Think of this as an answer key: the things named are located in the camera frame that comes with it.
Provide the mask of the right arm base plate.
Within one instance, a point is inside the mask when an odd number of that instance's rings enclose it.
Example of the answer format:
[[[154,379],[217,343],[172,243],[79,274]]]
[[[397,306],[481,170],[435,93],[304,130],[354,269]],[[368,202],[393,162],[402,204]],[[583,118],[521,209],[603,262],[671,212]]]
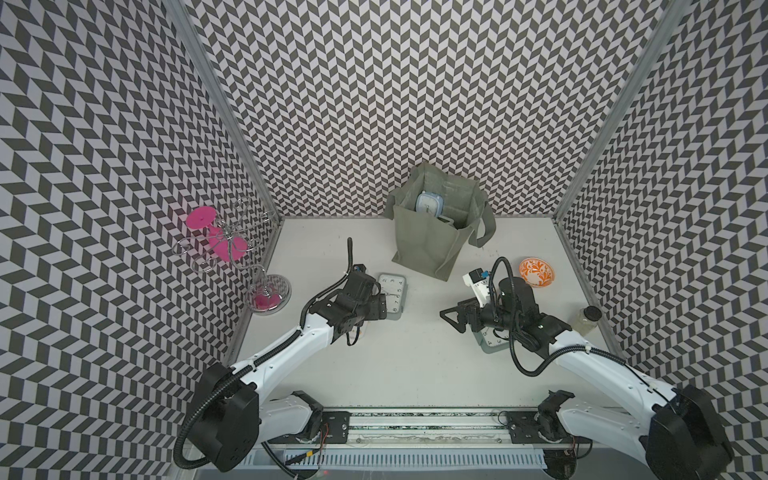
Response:
[[[499,420],[508,431],[513,444],[585,445],[592,441],[573,436],[566,431],[554,414],[541,414],[535,410],[503,411]]]

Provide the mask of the blue square alarm clock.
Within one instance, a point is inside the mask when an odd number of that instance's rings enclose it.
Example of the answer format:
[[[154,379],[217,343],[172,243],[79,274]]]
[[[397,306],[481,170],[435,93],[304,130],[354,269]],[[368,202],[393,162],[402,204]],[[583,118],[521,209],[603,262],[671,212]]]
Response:
[[[444,199],[441,195],[434,192],[422,191],[416,198],[415,211],[431,215],[435,218],[440,217],[444,210]]]

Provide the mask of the green canvas bag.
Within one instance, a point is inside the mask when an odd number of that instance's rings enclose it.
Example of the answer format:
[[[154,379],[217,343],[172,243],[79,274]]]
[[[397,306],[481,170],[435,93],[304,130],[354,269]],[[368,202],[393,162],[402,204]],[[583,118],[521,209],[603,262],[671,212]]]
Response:
[[[438,216],[417,210],[418,197],[443,199]],[[395,222],[393,261],[429,277],[449,279],[464,245],[485,246],[496,233],[495,214],[480,182],[421,163],[387,198],[384,216]]]

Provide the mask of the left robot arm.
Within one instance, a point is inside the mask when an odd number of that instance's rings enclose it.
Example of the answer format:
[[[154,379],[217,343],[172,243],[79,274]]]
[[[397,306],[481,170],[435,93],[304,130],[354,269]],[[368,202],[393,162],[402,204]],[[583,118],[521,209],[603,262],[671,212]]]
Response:
[[[216,362],[204,371],[172,449],[175,466],[194,470],[212,464],[227,472],[261,445],[281,470],[300,478],[268,443],[285,435],[314,439],[323,408],[303,391],[281,399],[272,399],[272,392],[313,355],[340,339],[355,345],[365,323],[386,316],[380,283],[349,259],[343,277],[307,301],[297,327],[245,360],[231,366]]]

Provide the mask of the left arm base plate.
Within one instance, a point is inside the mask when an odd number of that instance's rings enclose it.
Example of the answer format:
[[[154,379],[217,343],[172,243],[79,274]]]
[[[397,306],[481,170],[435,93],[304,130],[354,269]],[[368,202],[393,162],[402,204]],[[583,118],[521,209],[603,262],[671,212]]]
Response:
[[[349,411],[331,410],[314,414],[309,424],[310,441],[316,444],[346,444],[350,420]]]

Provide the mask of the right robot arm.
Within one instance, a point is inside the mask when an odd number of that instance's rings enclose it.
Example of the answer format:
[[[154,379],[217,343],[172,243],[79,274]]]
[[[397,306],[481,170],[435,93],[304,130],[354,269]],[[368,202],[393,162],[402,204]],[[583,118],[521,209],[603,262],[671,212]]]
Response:
[[[541,312],[524,279],[509,274],[497,280],[499,267],[511,265],[500,257],[490,270],[468,273],[464,281],[473,297],[440,311],[440,318],[460,333],[504,332],[522,375],[536,378],[558,365],[622,408],[614,411],[566,390],[552,391],[521,427],[508,419],[512,437],[529,430],[551,444],[590,440],[639,461],[658,479],[715,479],[733,462],[734,449],[707,392],[654,379],[595,347],[570,324]]]

